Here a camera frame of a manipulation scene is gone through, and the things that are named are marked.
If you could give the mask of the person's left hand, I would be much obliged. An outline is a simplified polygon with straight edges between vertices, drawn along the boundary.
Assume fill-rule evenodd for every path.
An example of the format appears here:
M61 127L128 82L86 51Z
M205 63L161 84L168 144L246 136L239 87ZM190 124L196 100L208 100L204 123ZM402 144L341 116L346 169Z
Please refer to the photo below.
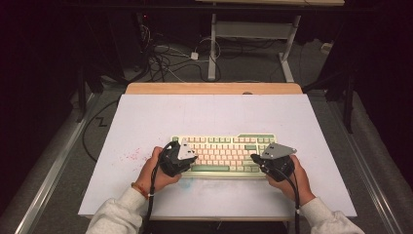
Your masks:
M154 185L155 189L153 193L156 193L170 184L177 183L181 179L181 175L170 177L161 169L156 170L159 155L162 150L163 148L159 146L153 149L152 156L145 162L137 180L132 185L132 187L141 194L150 194L151 185Z

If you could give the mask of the white metal desk frame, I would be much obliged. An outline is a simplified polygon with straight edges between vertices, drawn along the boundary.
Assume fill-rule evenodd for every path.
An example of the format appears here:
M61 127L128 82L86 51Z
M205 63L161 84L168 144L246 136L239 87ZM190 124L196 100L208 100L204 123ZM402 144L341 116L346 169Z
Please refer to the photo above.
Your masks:
M257 6L264 9L269 7L298 7L305 10L311 7L342 7L344 0L197 0L207 3L209 7L223 5L247 5ZM295 14L292 22L270 23L270 22L247 22L243 21L222 21L216 18L216 13L211 15L209 58L208 58L208 81L216 81L218 74L217 59L221 53L220 46L216 41L221 38L246 38L246 39L282 39L286 41L285 50L278 54L282 74L286 82L294 81L289 64L288 56L298 30L301 14Z

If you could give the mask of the person's right hand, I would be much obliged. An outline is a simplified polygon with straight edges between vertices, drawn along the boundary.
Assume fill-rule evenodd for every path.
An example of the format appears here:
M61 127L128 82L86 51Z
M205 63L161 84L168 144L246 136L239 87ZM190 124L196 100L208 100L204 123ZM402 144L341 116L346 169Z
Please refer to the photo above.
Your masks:
M290 158L295 167L294 173L290 176L293 186L286 179L277 182L268 175L266 178L271 186L278 188L290 200L296 201L296 195L299 195L299 205L302 207L315 199L316 195L311 190L307 173L298 158L295 155L291 155Z

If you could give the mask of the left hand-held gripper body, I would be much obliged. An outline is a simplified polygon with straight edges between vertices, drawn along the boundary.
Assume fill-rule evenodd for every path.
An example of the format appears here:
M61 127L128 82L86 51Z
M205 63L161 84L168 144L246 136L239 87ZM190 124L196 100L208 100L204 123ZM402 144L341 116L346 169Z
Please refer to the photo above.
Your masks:
M188 161L195 156L195 151L186 139L183 138L181 142L173 140L162 150L159 166L166 175L174 177L188 171L192 165L188 164Z

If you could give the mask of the green and cream keyboard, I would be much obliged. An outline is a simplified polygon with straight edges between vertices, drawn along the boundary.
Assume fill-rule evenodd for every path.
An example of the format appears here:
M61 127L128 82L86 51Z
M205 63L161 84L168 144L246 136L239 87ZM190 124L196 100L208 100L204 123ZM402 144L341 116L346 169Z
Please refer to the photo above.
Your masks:
M237 136L172 136L172 141L185 139L197 159L185 177L263 178L259 166L250 158L261 154L276 142L273 134L239 134Z

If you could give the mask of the black metal stand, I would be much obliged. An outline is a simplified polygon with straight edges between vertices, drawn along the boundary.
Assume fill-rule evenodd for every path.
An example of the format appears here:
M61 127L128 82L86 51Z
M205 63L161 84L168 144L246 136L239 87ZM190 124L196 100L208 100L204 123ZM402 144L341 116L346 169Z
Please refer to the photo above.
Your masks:
M103 85L100 81L100 75L93 67L87 67L81 64L77 71L78 83L78 106L79 114L77 122L80 123L87 111L86 87L89 87L92 93L101 94L103 92Z
M302 89L304 94L312 90L326 90L325 98L327 101L342 100L344 103L343 124L349 134L353 132L352 111L355 73L356 70L347 65L333 71L330 75L320 76L317 81L306 85Z

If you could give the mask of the metal floor rail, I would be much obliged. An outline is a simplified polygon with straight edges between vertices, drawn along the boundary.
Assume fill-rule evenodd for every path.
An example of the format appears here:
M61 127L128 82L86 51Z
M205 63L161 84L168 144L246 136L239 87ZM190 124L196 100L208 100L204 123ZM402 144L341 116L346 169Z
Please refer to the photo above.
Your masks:
M71 114L42 153L13 200L21 212L13 234L31 234L46 208L66 167L71 150L85 129L100 94L90 94L84 114Z
M376 212L381 218L387 234L403 234L403 231L394 216L394 212L391 209L390 203L380 188L377 180L374 178L367 162L364 159L360 148L352 134L350 134L345 127L342 119L341 110L339 105L334 102L330 102L329 108L332 111L332 115L335 118L337 125L340 128L341 133L344 135L346 142L352 149L352 157L355 161L355 168L357 168L359 176L363 181L366 191L369 194L369 198L373 203Z

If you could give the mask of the wooden table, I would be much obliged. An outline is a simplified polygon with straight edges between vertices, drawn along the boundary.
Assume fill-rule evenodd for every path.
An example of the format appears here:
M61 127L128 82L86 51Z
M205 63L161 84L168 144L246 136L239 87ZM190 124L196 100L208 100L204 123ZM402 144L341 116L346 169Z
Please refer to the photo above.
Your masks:
M126 95L300 95L295 83L132 83Z

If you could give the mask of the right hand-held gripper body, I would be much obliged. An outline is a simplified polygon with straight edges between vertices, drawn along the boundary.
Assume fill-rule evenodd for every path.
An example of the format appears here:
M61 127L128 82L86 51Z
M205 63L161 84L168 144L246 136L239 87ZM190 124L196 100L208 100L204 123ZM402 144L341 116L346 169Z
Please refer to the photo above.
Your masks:
M295 167L290 156L296 153L296 149L278 144L270 143L259 156L262 161L262 172L277 182L281 182L294 172Z

